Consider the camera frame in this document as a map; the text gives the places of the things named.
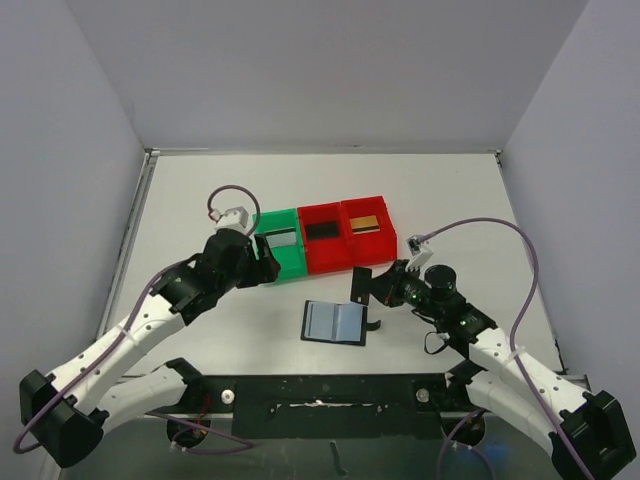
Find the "black credit card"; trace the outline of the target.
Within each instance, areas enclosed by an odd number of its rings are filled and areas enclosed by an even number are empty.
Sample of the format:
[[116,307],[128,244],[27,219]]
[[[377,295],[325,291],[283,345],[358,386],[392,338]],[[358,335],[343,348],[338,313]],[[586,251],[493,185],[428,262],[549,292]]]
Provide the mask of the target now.
[[340,228],[336,221],[306,224],[305,232],[309,241],[326,240],[340,236]]
[[355,266],[352,270],[350,301],[363,306],[368,306],[370,301],[370,282],[372,270]]

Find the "silver credit card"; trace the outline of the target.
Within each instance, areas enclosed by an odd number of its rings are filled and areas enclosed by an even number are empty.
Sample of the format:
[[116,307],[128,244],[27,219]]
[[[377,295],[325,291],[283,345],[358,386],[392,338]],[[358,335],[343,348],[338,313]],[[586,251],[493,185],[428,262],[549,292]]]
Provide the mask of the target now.
[[295,246],[297,244],[297,232],[294,228],[266,232],[265,238],[271,249]]

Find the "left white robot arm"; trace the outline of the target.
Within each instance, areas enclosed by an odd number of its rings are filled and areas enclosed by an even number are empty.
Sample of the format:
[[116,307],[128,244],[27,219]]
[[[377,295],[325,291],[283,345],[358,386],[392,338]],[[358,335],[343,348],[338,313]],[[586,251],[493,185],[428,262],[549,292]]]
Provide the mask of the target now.
[[[144,286],[131,313],[49,374],[19,383],[24,434],[13,450],[44,449],[61,468],[76,465],[100,443],[116,417],[109,398],[120,378],[156,345],[216,307],[230,290],[274,282],[281,266],[263,234],[217,230],[202,252],[171,264]],[[25,434],[36,442],[23,446]]]

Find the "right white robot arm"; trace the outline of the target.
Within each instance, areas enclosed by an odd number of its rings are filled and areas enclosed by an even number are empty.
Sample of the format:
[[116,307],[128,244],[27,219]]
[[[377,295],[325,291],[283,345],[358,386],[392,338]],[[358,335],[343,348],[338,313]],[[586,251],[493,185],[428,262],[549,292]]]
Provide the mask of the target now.
[[464,360],[450,384],[468,401],[528,436],[563,479],[612,479],[637,456],[617,399],[576,385],[511,345],[498,324],[457,290],[455,271],[398,260],[368,282],[381,304],[411,307]]

